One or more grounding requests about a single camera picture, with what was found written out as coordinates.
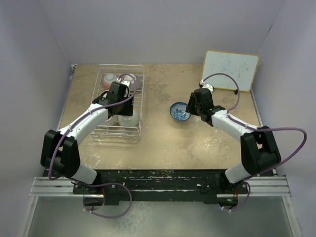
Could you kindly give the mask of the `white wire dish rack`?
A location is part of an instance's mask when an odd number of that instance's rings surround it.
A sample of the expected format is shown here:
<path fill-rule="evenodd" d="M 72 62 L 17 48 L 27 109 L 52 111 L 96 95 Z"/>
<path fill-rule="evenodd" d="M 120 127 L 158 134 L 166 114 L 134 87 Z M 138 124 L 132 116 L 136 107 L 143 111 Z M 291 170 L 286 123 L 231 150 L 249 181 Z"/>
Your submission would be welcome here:
<path fill-rule="evenodd" d="M 92 131 L 92 137 L 113 136 L 140 139 L 145 68 L 141 65 L 100 64 L 92 102 L 108 108 L 109 118 Z"/>

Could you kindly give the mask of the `blue floral bowl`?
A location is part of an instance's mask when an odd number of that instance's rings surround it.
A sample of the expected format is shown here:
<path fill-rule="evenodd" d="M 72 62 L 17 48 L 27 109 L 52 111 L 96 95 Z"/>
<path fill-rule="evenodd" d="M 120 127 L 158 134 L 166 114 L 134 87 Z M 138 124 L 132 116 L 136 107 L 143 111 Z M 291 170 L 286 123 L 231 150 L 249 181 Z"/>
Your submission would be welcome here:
<path fill-rule="evenodd" d="M 191 114 L 186 112 L 187 103 L 185 102 L 175 102 L 170 106 L 169 114 L 175 120 L 179 122 L 187 121 Z"/>

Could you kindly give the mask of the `purple patterned bowl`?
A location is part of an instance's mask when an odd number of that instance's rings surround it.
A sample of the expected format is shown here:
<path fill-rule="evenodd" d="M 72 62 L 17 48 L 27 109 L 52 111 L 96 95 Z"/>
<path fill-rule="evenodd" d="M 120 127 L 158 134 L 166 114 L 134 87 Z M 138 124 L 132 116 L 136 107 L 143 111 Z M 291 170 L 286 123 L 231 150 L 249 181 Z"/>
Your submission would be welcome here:
<path fill-rule="evenodd" d="M 106 121 L 100 124 L 100 126 L 114 126 L 118 121 L 118 115 L 113 115 Z"/>

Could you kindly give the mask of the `green patterned bowl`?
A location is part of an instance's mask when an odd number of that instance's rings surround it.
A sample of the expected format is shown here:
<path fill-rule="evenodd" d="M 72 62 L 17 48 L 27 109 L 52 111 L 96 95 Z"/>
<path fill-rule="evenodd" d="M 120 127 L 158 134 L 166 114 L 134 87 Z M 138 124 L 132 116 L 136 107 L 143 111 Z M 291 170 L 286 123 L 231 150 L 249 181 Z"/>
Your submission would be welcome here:
<path fill-rule="evenodd" d="M 139 123 L 139 114 L 134 112 L 132 116 L 118 116 L 118 123 L 123 127 L 135 127 Z"/>

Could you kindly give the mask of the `orange floral bowl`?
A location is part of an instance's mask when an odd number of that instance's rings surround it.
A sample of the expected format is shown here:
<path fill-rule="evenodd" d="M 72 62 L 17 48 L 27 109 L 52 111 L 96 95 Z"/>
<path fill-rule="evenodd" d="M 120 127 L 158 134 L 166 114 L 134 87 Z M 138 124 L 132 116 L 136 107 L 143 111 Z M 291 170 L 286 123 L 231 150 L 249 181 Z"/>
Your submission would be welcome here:
<path fill-rule="evenodd" d="M 106 95 L 107 95 L 108 92 L 109 92 L 108 90 L 104 90 L 104 91 L 100 94 L 100 96 L 101 96 L 102 98 L 106 98 Z"/>

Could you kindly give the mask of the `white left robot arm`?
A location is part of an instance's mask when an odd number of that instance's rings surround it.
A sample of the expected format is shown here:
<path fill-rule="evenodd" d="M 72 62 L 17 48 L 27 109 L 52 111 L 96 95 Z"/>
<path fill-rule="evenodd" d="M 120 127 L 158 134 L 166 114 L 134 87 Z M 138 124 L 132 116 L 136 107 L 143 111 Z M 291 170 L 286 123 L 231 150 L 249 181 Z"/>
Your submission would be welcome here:
<path fill-rule="evenodd" d="M 57 175 L 84 183 L 91 194 L 101 190 L 97 171 L 80 161 L 79 146 L 100 124 L 114 115 L 133 115 L 133 96 L 126 84 L 113 82 L 110 90 L 95 98 L 75 121 L 58 131 L 49 130 L 43 140 L 40 164 Z"/>

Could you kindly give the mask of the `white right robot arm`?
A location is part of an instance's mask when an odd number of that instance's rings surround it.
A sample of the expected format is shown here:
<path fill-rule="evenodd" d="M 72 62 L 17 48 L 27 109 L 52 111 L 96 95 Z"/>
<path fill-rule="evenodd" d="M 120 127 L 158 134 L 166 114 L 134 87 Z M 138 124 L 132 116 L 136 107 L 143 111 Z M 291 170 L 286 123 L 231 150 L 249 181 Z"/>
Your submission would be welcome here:
<path fill-rule="evenodd" d="M 241 125 L 242 120 L 229 116 L 224 107 L 214 105 L 209 89 L 199 88 L 192 92 L 186 112 L 199 116 L 203 122 L 226 132 L 240 142 L 241 162 L 224 172 L 224 178 L 219 182 L 223 192 L 231 193 L 237 188 L 237 182 L 281 162 L 276 140 L 270 128 Z"/>

